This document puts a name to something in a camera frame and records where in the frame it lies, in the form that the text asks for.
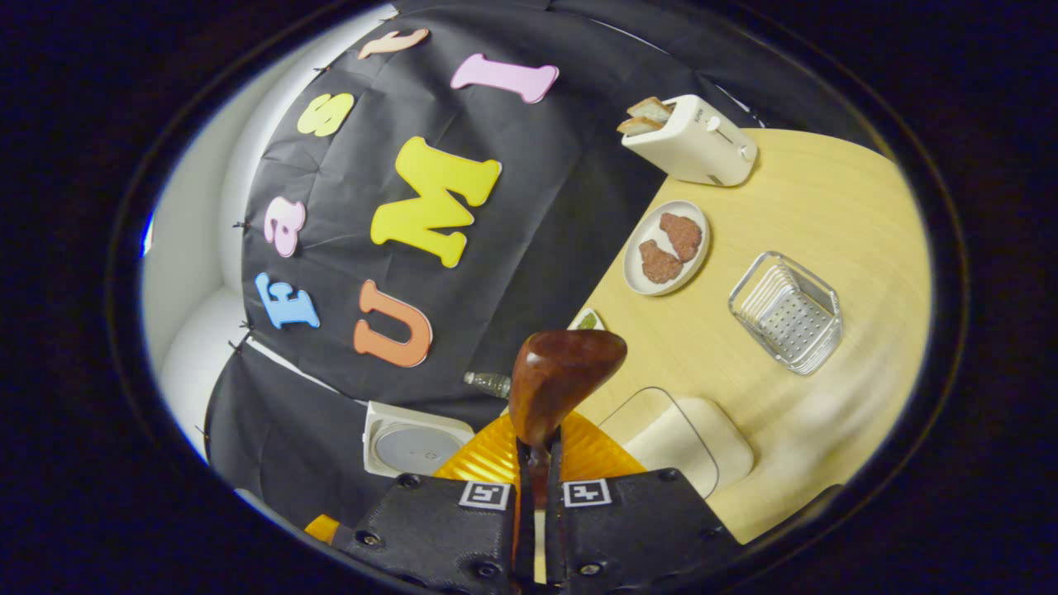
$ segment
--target burger patty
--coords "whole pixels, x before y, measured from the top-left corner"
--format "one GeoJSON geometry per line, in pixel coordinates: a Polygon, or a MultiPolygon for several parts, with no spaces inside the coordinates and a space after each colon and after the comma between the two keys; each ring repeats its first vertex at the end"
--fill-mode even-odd
{"type": "Polygon", "coordinates": [[[692,219],[662,213],[661,231],[669,234],[669,240],[672,241],[680,262],[688,263],[698,253],[698,246],[701,245],[701,228],[692,219]]]}
{"type": "Polygon", "coordinates": [[[652,283],[662,284],[672,281],[683,269],[679,258],[658,248],[653,239],[640,244],[639,253],[643,256],[643,274],[652,283]]]}

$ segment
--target light wood tabletop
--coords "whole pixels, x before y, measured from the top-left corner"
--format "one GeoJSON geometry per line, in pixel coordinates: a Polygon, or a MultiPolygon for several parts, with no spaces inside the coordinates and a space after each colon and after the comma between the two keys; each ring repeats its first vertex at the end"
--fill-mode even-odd
{"type": "Polygon", "coordinates": [[[667,295],[635,293],[622,250],[585,303],[625,339],[628,356],[577,410],[599,423],[645,386],[716,402],[754,451],[749,475],[708,499],[743,542],[875,452],[916,381],[932,300],[926,233],[893,162],[829,137],[746,132],[760,147],[747,182],[670,178],[646,211],[687,200],[705,213],[711,246],[695,276],[667,295]],[[772,360],[728,310],[735,284],[769,250],[817,274],[840,302],[843,338],[810,376],[772,360]]]}

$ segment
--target foam letter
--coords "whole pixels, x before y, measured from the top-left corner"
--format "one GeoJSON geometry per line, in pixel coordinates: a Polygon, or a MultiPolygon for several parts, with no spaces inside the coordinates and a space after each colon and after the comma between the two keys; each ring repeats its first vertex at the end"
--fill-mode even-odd
{"type": "Polygon", "coordinates": [[[430,35],[430,30],[417,29],[415,32],[409,35],[405,35],[404,37],[397,37],[399,33],[400,32],[398,31],[390,31],[379,39],[372,39],[371,41],[364,43],[364,48],[360,51],[360,55],[357,56],[357,58],[362,60],[371,54],[407,50],[412,46],[415,46],[419,41],[425,39],[426,35],[430,35]]]}
{"type": "Polygon", "coordinates": [[[315,132],[317,137],[326,137],[338,131],[352,109],[353,98],[349,93],[341,93],[333,97],[324,93],[309,103],[302,116],[297,119],[297,131],[303,134],[315,132]]]}
{"type": "Polygon", "coordinates": [[[359,320],[352,331],[352,347],[358,354],[371,354],[402,367],[415,367],[426,359],[434,329],[418,308],[382,293],[373,281],[367,280],[360,288],[360,309],[364,313],[378,310],[403,322],[412,330],[412,337],[407,343],[398,343],[371,330],[367,321],[359,320]]]}
{"type": "Polygon", "coordinates": [[[401,241],[436,254],[445,267],[455,267],[467,246],[467,236],[431,230],[473,223],[474,216],[448,191],[463,195],[471,206],[485,203],[499,177],[499,162],[449,155],[427,146],[422,137],[413,137],[397,155],[396,167],[419,197],[379,206],[371,219],[371,241],[401,241]]]}
{"type": "Polygon", "coordinates": [[[276,283],[269,287],[268,283],[268,273],[260,273],[254,278],[257,293],[261,296],[261,303],[264,304],[272,326],[279,328],[291,322],[304,322],[312,328],[320,328],[320,317],[316,315],[312,300],[304,289],[297,292],[297,298],[291,300],[290,294],[294,292],[294,288],[290,284],[276,283]]]}
{"type": "Polygon", "coordinates": [[[297,232],[305,227],[305,204],[291,202],[281,196],[272,199],[264,212],[264,240],[275,242],[280,256],[287,258],[297,248],[297,232]]]}
{"type": "Polygon", "coordinates": [[[559,77],[559,69],[547,65],[527,68],[485,59],[485,54],[474,54],[463,60],[452,76],[452,88],[485,85],[522,95],[522,101],[534,104],[544,98],[551,84],[559,77]]]}

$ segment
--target plate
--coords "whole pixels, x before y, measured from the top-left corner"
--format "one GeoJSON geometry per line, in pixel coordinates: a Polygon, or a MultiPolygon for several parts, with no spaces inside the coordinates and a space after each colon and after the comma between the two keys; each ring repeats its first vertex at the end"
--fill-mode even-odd
{"type": "Polygon", "coordinates": [[[591,328],[595,330],[606,330],[606,327],[602,325],[602,320],[599,319],[599,312],[592,310],[591,308],[584,308],[583,310],[581,310],[581,313],[577,314],[577,318],[573,319],[573,322],[569,323],[569,330],[576,330],[577,327],[580,326],[581,323],[584,322],[584,320],[587,319],[588,317],[591,317],[591,320],[589,321],[591,323],[591,326],[588,326],[586,328],[591,328]]]}
{"type": "Polygon", "coordinates": [[[636,293],[643,295],[664,295],[671,293],[683,284],[691,281],[694,273],[701,267],[706,255],[709,252],[709,221],[701,210],[693,202],[686,200],[673,200],[661,204],[649,215],[643,217],[635,231],[628,237],[628,242],[624,246],[624,283],[636,293]],[[661,215],[672,213],[677,217],[687,217],[701,228],[701,245],[698,246],[698,253],[690,263],[683,263],[683,269],[679,271],[676,278],[665,283],[654,283],[643,274],[643,256],[639,253],[639,245],[653,239],[658,248],[675,255],[676,251],[669,240],[669,234],[661,231],[661,215]]]}

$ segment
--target bottle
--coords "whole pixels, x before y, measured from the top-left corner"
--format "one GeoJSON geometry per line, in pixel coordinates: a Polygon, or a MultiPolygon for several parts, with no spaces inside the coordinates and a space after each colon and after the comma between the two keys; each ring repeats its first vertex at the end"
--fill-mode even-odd
{"type": "Polygon", "coordinates": [[[494,397],[508,399],[511,396],[510,376],[488,372],[468,372],[467,374],[463,374],[463,382],[494,397]]]}

